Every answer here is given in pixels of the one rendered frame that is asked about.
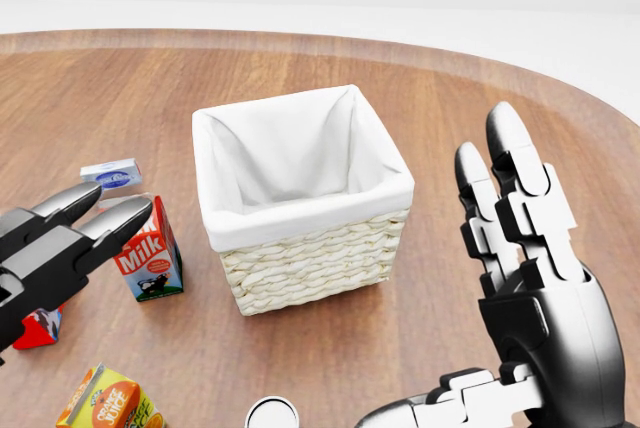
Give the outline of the red milk carton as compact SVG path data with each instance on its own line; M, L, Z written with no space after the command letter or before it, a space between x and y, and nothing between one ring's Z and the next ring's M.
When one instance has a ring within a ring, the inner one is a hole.
M144 226L114 257L126 284L138 302L184 292L183 263L162 198L143 193L152 202Z

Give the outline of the small blue-white box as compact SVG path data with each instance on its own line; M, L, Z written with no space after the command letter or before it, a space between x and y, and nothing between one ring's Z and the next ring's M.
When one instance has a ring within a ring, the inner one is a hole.
M143 181L135 158L84 166L79 174L82 180L99 183L104 190L133 186Z

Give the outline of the white-lined wicker basket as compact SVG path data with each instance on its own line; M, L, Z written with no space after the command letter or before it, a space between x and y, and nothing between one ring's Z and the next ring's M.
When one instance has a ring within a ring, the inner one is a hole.
M194 112L203 225L241 314L387 280L414 180L354 85Z

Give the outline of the red carton with cow print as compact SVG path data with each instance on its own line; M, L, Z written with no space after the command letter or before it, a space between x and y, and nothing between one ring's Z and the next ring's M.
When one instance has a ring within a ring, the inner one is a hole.
M58 341L61 325L61 305L54 311L37 309L22 320L24 333L12 344L16 350L26 350L54 344Z

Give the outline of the white round can top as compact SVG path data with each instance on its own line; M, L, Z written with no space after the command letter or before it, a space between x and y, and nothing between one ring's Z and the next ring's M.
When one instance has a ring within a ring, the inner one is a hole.
M267 396L249 409L244 428L300 428L300 419L289 400L280 396Z

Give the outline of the orange juice carton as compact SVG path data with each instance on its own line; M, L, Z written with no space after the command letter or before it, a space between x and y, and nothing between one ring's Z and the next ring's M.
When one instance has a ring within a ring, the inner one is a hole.
M167 428L167 424L139 383L99 363L74 391L56 428Z

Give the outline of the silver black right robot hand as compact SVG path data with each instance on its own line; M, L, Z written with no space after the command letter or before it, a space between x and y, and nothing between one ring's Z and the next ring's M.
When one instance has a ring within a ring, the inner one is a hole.
M596 276L575 255L576 222L554 167L515 109L486 119L490 160L470 142L455 154L461 233L484 273L479 309L497 372L443 375L428 393L364 416L356 428L640 428L625 414L625 363Z

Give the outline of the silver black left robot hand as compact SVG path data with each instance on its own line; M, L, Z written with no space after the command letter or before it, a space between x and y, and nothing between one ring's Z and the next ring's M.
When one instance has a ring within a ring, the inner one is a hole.
M24 334L28 315L67 302L151 216L152 202L134 197L74 228L101 194L99 183L82 182L30 209L0 215L0 366L1 353Z

